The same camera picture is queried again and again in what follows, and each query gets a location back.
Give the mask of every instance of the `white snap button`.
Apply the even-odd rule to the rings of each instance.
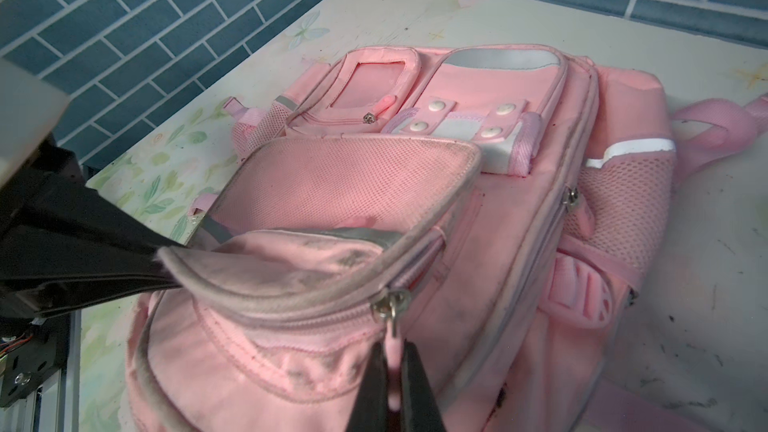
[[[517,108],[516,105],[513,103],[504,103],[504,104],[501,104],[496,109],[496,113],[499,114],[500,116],[505,116],[511,111],[515,110],[516,108]]]
[[[420,132],[428,127],[427,122],[414,122],[411,124],[411,130],[414,132]]]
[[[502,133],[501,127],[489,127],[486,130],[480,132],[480,137],[485,137],[487,139],[489,137],[495,137],[500,133]]]
[[[438,112],[446,108],[446,103],[442,100],[434,100],[429,104],[429,110]]]

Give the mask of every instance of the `mesh side pocket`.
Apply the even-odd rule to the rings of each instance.
[[[595,216],[590,238],[567,216],[565,233],[578,237],[645,273],[664,236],[672,190],[674,154],[615,158],[603,168],[582,168],[579,191]]]
[[[272,107],[257,125],[237,122],[232,127],[232,143],[237,157],[242,161],[254,150],[277,137],[290,114],[288,107],[279,102],[272,102]]]

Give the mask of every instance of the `zipper pull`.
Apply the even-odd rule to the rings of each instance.
[[[563,204],[568,213],[576,217],[579,235],[582,238],[590,238],[594,234],[594,214],[587,204],[586,197],[583,197],[576,187],[566,188]]]

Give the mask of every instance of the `reflective strip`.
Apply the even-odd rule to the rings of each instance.
[[[674,151],[674,140],[670,139],[637,139],[617,142],[605,149],[603,158],[588,158],[585,167],[603,168],[606,162],[616,156],[637,154],[641,152],[666,152]]]

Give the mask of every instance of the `white table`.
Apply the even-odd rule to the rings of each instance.
[[[308,40],[306,29],[329,31]],[[289,48],[297,36],[301,42]],[[383,43],[543,43],[656,74],[671,109],[708,97],[744,104],[768,90],[768,50],[536,0],[324,0],[89,184],[184,241],[194,224],[183,208],[200,191],[221,189],[236,168],[232,121],[220,111],[225,98],[268,106],[313,61]],[[768,274],[760,266],[768,259],[767,156],[763,137],[678,191],[660,258],[607,370],[627,389],[715,429],[764,430],[768,423]],[[81,432],[133,429],[122,382],[132,303],[83,312]]]

